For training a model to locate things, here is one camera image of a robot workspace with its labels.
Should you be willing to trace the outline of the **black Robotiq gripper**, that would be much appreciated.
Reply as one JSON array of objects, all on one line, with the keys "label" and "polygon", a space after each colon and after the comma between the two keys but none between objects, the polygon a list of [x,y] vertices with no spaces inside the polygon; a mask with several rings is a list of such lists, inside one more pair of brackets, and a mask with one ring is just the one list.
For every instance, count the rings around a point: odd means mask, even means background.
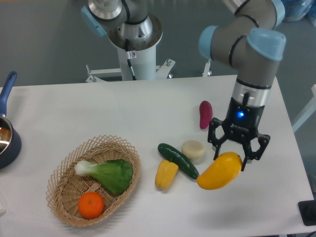
[{"label": "black Robotiq gripper", "polygon": [[[242,145],[244,160],[241,171],[244,171],[246,165],[253,160],[260,160],[271,139],[270,135],[258,134],[264,108],[265,106],[244,106],[231,98],[226,118],[223,121],[213,118],[209,123],[207,141],[212,144],[215,151],[214,160],[218,158],[221,146],[227,139]],[[217,138],[216,129],[219,127],[224,134]]]}]

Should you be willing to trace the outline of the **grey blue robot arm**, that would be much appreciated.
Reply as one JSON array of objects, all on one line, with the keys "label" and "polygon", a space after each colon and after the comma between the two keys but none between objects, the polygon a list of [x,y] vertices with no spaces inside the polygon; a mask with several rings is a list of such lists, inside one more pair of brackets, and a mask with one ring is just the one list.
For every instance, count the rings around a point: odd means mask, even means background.
[{"label": "grey blue robot arm", "polygon": [[[286,38],[275,28],[282,22],[279,0],[227,0],[235,20],[226,27],[209,26],[199,37],[201,55],[237,70],[226,118],[213,118],[208,142],[215,152],[222,144],[242,145],[244,163],[259,160],[270,137],[258,132]],[[155,80],[156,45],[162,37],[160,21],[148,11],[145,0],[90,0],[81,15],[96,35],[108,36],[117,48],[123,80]]]}]

